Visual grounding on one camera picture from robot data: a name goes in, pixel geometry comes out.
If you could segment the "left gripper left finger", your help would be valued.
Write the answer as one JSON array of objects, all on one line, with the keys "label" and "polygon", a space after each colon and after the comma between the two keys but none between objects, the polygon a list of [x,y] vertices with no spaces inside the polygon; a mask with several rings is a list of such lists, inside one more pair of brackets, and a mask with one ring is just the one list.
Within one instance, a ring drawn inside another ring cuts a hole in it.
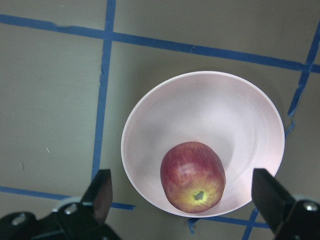
[{"label": "left gripper left finger", "polygon": [[109,169],[97,172],[80,203],[92,212],[100,225],[105,224],[112,205],[112,177]]}]

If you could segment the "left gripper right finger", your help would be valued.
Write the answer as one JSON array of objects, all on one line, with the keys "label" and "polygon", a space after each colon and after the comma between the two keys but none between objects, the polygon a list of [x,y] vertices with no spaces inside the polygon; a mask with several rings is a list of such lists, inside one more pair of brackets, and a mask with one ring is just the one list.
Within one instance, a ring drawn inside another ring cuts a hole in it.
[{"label": "left gripper right finger", "polygon": [[299,201],[265,168],[253,170],[251,198],[272,232],[300,232],[297,218],[292,216]]}]

